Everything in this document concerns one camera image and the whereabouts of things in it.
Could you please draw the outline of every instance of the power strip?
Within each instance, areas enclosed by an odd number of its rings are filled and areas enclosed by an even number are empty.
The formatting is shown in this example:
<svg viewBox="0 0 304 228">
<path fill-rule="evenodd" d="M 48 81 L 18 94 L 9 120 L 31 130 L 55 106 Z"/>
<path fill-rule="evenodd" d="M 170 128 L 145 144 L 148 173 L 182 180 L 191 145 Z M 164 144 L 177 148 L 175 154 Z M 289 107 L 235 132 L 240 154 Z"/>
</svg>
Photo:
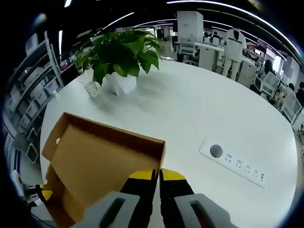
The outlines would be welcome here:
<svg viewBox="0 0 304 228">
<path fill-rule="evenodd" d="M 205 138 L 199 152 L 237 175 L 262 188 L 266 188 L 267 173 L 258 166 L 241 158 L 240 155 L 235 154 L 232 149 L 224 146 L 218 140 L 209 137 Z"/>
</svg>

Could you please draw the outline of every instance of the office chair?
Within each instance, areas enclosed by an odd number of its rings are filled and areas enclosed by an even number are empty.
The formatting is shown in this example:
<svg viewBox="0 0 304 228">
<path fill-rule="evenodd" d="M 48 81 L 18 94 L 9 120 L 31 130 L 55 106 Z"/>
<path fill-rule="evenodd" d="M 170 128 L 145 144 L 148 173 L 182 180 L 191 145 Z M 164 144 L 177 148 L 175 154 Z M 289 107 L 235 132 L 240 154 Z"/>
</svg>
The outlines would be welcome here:
<svg viewBox="0 0 304 228">
<path fill-rule="evenodd" d="M 214 37 L 214 38 L 212 39 L 212 45 L 218 46 L 218 45 L 219 45 L 219 38 Z"/>
<path fill-rule="evenodd" d="M 279 84 L 280 79 L 271 72 L 268 72 L 267 76 L 263 80 L 258 77 L 254 80 L 254 86 L 259 90 L 259 92 L 270 96 L 270 98 L 274 97 Z"/>
<path fill-rule="evenodd" d="M 287 95 L 281 107 L 281 113 L 285 116 L 292 125 L 301 111 L 302 106 L 295 95 Z"/>
<path fill-rule="evenodd" d="M 180 40 L 180 51 L 179 54 L 180 55 L 186 55 L 188 56 L 187 60 L 184 60 L 183 63 L 187 63 L 193 66 L 199 66 L 198 63 L 198 52 L 199 50 L 197 50 L 195 48 L 195 44 L 193 41 L 191 40 Z"/>
</svg>

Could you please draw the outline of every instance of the desk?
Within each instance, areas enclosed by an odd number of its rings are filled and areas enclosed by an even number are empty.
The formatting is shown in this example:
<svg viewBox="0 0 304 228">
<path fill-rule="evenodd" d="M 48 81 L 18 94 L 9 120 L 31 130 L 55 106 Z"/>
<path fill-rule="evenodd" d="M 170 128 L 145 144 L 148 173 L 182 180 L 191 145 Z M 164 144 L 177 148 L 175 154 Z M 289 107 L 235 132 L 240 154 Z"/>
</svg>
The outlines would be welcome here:
<svg viewBox="0 0 304 228">
<path fill-rule="evenodd" d="M 215 51 L 225 52 L 225 48 L 224 47 L 214 46 L 214 45 L 204 44 L 204 43 L 199 43 L 199 42 L 195 42 L 194 44 L 196 46 L 199 46 L 199 47 L 211 48 L 211 49 L 213 49 Z"/>
<path fill-rule="evenodd" d="M 137 87 L 116 96 L 102 86 L 97 105 L 84 84 L 92 71 L 73 80 L 48 103 L 42 149 L 63 112 L 166 141 L 163 168 L 187 178 L 223 209 L 239 228 L 272 228 L 287 214 L 295 193 L 297 152 L 290 123 L 267 101 L 214 72 L 163 60 L 158 71 L 143 71 Z M 268 172 L 265 189 L 199 153 L 205 137 L 218 139 Z M 49 162 L 40 155 L 42 177 Z M 157 187 L 155 198 L 159 197 Z M 154 204 L 153 213 L 160 205 Z M 163 227 L 160 214 L 151 219 Z"/>
</svg>

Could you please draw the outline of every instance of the white shirt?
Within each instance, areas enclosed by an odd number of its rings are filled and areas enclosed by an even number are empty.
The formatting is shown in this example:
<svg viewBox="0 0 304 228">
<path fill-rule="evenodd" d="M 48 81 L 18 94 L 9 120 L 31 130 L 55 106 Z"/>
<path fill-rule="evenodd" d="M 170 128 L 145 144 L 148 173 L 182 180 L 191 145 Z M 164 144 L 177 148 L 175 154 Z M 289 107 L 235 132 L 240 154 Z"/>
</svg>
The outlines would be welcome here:
<svg viewBox="0 0 304 228">
<path fill-rule="evenodd" d="M 291 89 L 291 88 L 289 88 L 289 87 L 287 87 L 284 91 L 283 91 L 283 94 L 286 96 L 286 99 L 288 99 L 289 97 L 295 97 L 295 92 Z"/>
<path fill-rule="evenodd" d="M 239 32 L 238 40 L 234 38 L 233 29 L 230 29 L 226 32 L 225 40 L 227 41 L 225 47 L 225 56 L 230 58 L 238 63 L 242 62 L 242 51 L 243 49 L 247 49 L 247 44 L 244 35 Z"/>
<path fill-rule="evenodd" d="M 218 45 L 219 45 L 219 38 L 214 37 L 212 40 L 213 40 L 213 41 L 212 41 L 212 44 L 213 44 L 213 45 L 215 45 L 215 46 L 218 46 Z"/>
<path fill-rule="evenodd" d="M 260 78 L 261 81 L 263 81 L 266 78 L 267 74 L 265 73 L 265 66 L 264 65 L 262 65 L 258 75 L 259 75 L 259 78 Z"/>
</svg>

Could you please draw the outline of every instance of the cable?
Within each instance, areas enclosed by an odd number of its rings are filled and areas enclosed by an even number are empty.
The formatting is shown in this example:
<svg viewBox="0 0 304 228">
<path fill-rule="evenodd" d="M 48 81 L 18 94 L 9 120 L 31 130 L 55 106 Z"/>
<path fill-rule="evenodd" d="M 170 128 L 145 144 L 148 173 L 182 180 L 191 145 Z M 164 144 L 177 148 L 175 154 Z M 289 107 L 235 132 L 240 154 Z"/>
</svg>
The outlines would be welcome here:
<svg viewBox="0 0 304 228">
<path fill-rule="evenodd" d="M 39 219 L 39 218 L 38 218 L 36 215 L 34 215 L 33 213 L 31 213 L 31 215 L 34 216 L 35 218 L 37 218 L 39 221 L 41 221 L 41 222 L 43 222 L 44 224 L 46 224 L 47 226 L 52 227 L 52 228 L 55 228 L 55 227 L 51 226 L 50 224 L 46 223 L 45 221 Z"/>
</svg>

